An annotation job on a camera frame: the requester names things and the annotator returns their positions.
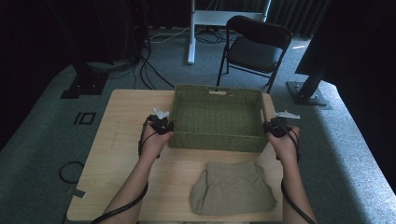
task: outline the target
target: black metal base plate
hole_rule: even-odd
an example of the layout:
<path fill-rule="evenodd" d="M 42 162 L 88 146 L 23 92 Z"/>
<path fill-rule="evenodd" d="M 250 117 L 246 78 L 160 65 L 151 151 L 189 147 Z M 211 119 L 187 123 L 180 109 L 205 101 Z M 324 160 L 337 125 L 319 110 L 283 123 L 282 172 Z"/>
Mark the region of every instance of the black metal base plate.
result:
<path fill-rule="evenodd" d="M 324 109 L 326 109 L 325 107 L 330 106 L 329 102 L 323 98 L 319 89 L 317 89 L 311 97 L 304 98 L 299 96 L 299 91 L 304 85 L 303 82 L 289 81 L 286 82 L 286 85 L 289 88 L 293 102 L 297 105 L 320 105 Z"/>
<path fill-rule="evenodd" d="M 78 75 L 70 86 L 69 90 L 62 93 L 61 99 L 78 99 L 80 95 L 100 95 L 102 94 L 103 88 L 106 85 L 108 73 L 98 73 L 96 78 L 92 81 L 89 86 L 80 86 L 78 81 Z"/>

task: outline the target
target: forearm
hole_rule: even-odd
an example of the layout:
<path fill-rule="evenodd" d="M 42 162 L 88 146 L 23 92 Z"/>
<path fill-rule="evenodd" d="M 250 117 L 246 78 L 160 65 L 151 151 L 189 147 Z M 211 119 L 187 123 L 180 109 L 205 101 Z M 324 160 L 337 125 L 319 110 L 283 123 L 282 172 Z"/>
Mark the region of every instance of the forearm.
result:
<path fill-rule="evenodd" d="M 314 212 L 305 194 L 297 162 L 292 161 L 288 162 L 286 165 L 284 164 L 283 173 L 283 184 L 291 200 L 306 213 L 307 216 L 316 222 Z M 284 223 L 307 223 L 306 220 L 291 207 L 287 200 L 283 200 L 283 203 Z"/>
<path fill-rule="evenodd" d="M 128 176 L 120 190 L 117 192 L 116 196 L 107 206 L 104 214 L 131 203 L 143 192 L 146 184 L 149 181 L 149 173 L 152 164 L 153 161 L 145 160 L 144 158 L 141 158 L 137 162 L 131 174 Z M 141 205 L 142 201 L 128 210 L 119 213 L 114 217 L 106 219 L 101 223 L 136 223 L 139 217 Z"/>

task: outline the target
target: white plastic piece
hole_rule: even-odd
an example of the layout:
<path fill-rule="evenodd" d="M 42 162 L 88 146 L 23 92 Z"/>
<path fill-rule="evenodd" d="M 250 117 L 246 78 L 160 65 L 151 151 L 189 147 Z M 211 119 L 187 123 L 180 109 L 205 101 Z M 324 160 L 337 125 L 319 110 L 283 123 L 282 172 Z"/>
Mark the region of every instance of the white plastic piece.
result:
<path fill-rule="evenodd" d="M 154 108 L 153 109 L 153 111 L 154 111 L 154 113 L 155 113 L 155 115 L 159 118 L 159 119 L 164 119 L 164 118 L 167 118 L 168 116 L 169 116 L 169 111 L 161 111 L 161 110 L 159 110 L 159 109 L 157 109 L 157 108 Z"/>
<path fill-rule="evenodd" d="M 285 110 L 285 112 L 275 112 L 274 114 L 278 117 L 287 118 L 287 119 L 299 119 L 300 118 L 300 115 L 293 115 L 293 114 L 289 113 L 287 110 Z"/>

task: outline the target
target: beige fabric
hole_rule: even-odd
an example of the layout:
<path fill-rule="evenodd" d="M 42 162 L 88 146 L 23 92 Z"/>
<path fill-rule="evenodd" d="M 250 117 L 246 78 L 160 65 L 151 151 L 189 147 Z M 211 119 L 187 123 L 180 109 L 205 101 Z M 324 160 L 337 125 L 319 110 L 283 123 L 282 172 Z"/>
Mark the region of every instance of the beige fabric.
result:
<path fill-rule="evenodd" d="M 205 216 L 262 212 L 276 206 L 264 170 L 253 161 L 209 162 L 190 194 L 192 211 Z"/>

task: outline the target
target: chair backrest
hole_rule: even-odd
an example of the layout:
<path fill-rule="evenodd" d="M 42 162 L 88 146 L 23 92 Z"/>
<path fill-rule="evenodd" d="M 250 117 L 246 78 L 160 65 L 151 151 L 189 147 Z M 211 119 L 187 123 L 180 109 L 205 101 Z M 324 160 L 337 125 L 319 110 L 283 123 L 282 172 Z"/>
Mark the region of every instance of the chair backrest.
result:
<path fill-rule="evenodd" d="M 227 31 L 234 30 L 244 37 L 258 43 L 286 50 L 292 33 L 283 26 L 257 21 L 245 16 L 233 16 L 227 21 Z"/>

